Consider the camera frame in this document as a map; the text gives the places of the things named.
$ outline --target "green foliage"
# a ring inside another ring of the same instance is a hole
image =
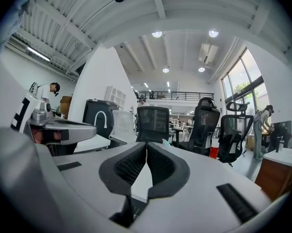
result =
[[[233,89],[233,94],[240,92],[242,89],[244,89],[246,86],[248,86],[250,82],[243,82],[241,84],[238,84],[234,89]],[[245,96],[245,99],[250,99],[253,96],[252,93],[248,94]],[[257,98],[258,96],[258,91],[255,92],[255,96]]]

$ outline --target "computer monitor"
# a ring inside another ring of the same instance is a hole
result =
[[[278,137],[283,137],[284,148],[287,148],[288,141],[292,135],[292,121],[277,122],[272,124],[274,126],[274,132],[270,135],[270,143],[268,152],[276,149],[276,140]]]

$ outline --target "railing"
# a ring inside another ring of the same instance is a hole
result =
[[[186,101],[200,101],[201,98],[214,98],[214,93],[203,92],[166,92],[166,91],[152,91],[152,92],[138,92],[137,99],[160,99],[160,100],[186,100]]]

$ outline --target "black office chair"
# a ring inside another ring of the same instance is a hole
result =
[[[242,154],[242,142],[253,124],[254,117],[245,115],[248,105],[249,102],[246,104],[228,102],[227,110],[240,112],[240,115],[225,115],[221,119],[218,158],[231,166],[231,163]]]
[[[214,133],[220,116],[219,110],[213,99],[202,98],[195,108],[195,123],[188,142],[173,142],[173,146],[203,155],[210,155],[210,148],[206,148],[208,136]]]
[[[137,142],[169,140],[169,109],[157,106],[137,108],[139,133]]]

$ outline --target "white office chair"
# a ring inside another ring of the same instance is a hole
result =
[[[114,126],[109,139],[120,144],[136,141],[133,129],[133,116],[130,112],[113,110]]]

